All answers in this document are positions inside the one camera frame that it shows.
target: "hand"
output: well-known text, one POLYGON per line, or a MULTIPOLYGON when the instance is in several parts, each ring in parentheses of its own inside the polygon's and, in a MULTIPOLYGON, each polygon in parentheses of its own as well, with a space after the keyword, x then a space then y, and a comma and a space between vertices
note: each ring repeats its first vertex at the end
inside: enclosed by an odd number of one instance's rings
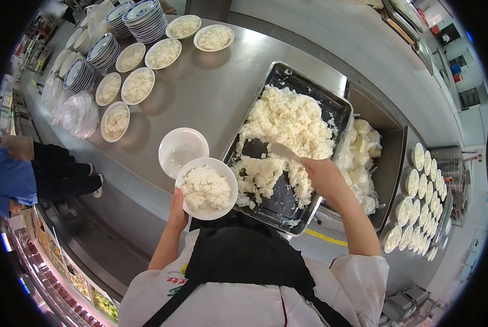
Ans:
POLYGON ((336 208, 344 196, 352 195, 340 169, 331 159, 302 158, 313 188, 336 208))
POLYGON ((173 193, 173 197, 171 198, 171 206, 170 206, 170 216, 168 218, 168 224, 166 227, 169 227, 177 232, 182 232, 186 225, 188 224, 188 214, 184 212, 182 208, 184 202, 184 194, 180 188, 175 188, 175 192, 173 193))
POLYGON ((10 211, 13 214, 18 214, 22 210, 22 205, 15 199, 10 199, 10 211))

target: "yellow floor line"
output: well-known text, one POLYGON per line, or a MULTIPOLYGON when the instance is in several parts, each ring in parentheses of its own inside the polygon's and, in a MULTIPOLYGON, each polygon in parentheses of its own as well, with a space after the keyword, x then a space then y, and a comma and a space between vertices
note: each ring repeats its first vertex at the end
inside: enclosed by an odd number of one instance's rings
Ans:
POLYGON ((343 245, 343 246, 347 246, 348 243, 347 242, 344 242, 344 241, 339 241, 339 240, 336 240, 336 239, 332 239, 331 237, 329 236, 326 236, 324 234, 320 234, 319 232, 315 232, 311 229, 306 229, 306 233, 309 234, 309 235, 312 235, 316 238, 319 238, 321 240, 324 240, 324 241, 328 241, 328 242, 331 242, 333 244, 338 244, 338 245, 343 245))

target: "blue shirt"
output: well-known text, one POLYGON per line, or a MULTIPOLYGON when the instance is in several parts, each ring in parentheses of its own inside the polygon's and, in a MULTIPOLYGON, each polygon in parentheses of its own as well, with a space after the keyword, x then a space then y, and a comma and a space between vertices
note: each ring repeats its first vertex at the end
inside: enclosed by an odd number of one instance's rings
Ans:
POLYGON ((0 147, 0 216, 10 217, 10 199, 27 206, 37 203, 37 184, 31 161, 13 159, 0 147))

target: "shoe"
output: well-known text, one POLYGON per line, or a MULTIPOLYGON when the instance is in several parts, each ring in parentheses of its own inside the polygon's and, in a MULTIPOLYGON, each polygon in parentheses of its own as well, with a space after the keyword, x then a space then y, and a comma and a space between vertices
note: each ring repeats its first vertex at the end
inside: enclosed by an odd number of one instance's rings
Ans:
POLYGON ((93 196, 98 199, 102 196, 102 187, 104 186, 104 176, 102 176, 102 174, 98 174, 97 176, 101 178, 102 185, 98 188, 98 190, 93 192, 93 196))

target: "metal pan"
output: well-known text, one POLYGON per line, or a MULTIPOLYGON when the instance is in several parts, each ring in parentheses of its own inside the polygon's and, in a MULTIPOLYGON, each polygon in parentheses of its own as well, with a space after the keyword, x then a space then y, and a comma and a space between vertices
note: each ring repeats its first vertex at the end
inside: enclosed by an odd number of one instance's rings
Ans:
MULTIPOLYGON (((257 93, 255 101, 249 108, 248 114, 253 108, 255 102, 262 95, 266 85, 272 85, 278 88, 289 87, 291 90, 295 90, 298 94, 308 95, 319 101, 322 109, 321 117, 323 121, 328 121, 333 115, 335 125, 339 130, 332 155, 332 160, 336 162, 342 150, 348 127, 352 124, 353 108, 351 103, 342 96, 339 96, 324 88, 322 85, 313 81, 308 76, 295 69, 292 69, 287 64, 280 61, 274 61, 267 70, 261 89, 257 93)), ((238 131, 241 130, 245 123, 246 119, 242 122, 242 125, 238 131)), ((229 166, 232 166, 238 160, 236 157, 236 147, 238 141, 239 134, 237 132, 228 150, 223 155, 224 163, 229 166)), ((260 158, 262 153, 267 153, 266 146, 267 144, 262 143, 258 139, 248 140, 244 146, 244 149, 242 150, 242 153, 252 158, 260 158)), ((298 236, 305 231, 309 221, 320 205, 322 198, 314 192, 309 205, 303 209, 299 209, 295 201, 293 189, 291 187, 286 187, 288 184, 289 181, 287 178, 287 173, 284 172, 284 174, 280 176, 279 180, 275 184, 273 188, 273 195, 270 199, 263 198, 263 202, 253 209, 248 207, 241 208, 236 205, 234 206, 234 209, 247 214, 250 217, 258 219, 286 234, 298 236), (300 219, 301 222, 297 226, 290 227, 286 225, 287 220, 290 219, 300 219)))

